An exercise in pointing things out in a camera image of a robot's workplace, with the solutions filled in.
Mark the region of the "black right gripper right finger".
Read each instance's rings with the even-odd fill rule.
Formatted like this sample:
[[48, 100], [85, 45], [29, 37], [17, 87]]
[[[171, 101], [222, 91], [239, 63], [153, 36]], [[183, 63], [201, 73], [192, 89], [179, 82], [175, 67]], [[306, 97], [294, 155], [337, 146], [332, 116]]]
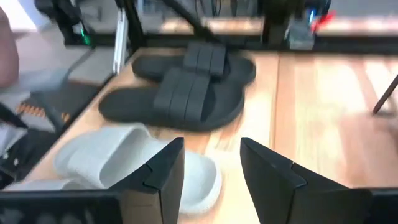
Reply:
[[261, 224], [364, 224], [366, 189], [350, 189], [274, 152], [241, 139], [241, 164]]

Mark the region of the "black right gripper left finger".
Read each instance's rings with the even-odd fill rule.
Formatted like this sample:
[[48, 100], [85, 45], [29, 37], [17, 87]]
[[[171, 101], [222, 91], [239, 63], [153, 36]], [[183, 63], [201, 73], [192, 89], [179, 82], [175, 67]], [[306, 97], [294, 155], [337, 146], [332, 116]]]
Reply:
[[168, 143], [138, 170], [123, 178], [108, 224], [177, 224], [184, 179], [184, 138]]

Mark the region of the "light grey slide sandal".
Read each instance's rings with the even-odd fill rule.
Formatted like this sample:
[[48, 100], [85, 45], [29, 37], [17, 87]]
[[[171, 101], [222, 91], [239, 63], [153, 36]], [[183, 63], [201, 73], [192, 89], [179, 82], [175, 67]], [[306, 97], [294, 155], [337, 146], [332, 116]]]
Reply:
[[[142, 124], [107, 126], [67, 142], [58, 151], [53, 165], [59, 176], [107, 189], [138, 170], [167, 144], [168, 140], [156, 139]], [[215, 205], [221, 187], [222, 173], [215, 161], [186, 151], [179, 212], [206, 213]]]

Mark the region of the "black rubber slide sandal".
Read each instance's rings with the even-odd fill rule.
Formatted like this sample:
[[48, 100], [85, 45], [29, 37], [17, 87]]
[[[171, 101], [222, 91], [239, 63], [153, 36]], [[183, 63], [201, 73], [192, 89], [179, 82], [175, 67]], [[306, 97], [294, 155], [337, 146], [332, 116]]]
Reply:
[[213, 83], [208, 75], [172, 67], [158, 86], [111, 91], [101, 100], [99, 112], [118, 123], [204, 132], [229, 124], [243, 107], [240, 86]]
[[190, 42], [183, 54], [141, 55], [132, 63], [133, 72], [141, 78], [160, 82], [167, 70], [180, 67], [213, 82], [230, 82], [246, 86], [256, 77], [256, 66], [241, 54], [231, 53], [224, 45]]

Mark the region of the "person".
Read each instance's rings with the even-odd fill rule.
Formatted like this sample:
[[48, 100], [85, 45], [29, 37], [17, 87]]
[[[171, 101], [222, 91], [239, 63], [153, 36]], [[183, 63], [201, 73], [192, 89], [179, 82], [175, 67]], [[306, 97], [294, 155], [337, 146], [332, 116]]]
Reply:
[[6, 13], [0, 7], [0, 88], [8, 88], [19, 79], [17, 45]]

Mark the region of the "silver metal post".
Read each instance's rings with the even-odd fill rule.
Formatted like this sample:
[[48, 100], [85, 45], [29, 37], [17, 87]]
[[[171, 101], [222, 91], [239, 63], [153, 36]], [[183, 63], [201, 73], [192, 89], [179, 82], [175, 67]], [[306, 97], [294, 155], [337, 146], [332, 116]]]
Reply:
[[119, 74], [124, 67], [127, 48], [128, 19], [125, 9], [118, 11], [117, 28], [114, 45], [113, 73]]

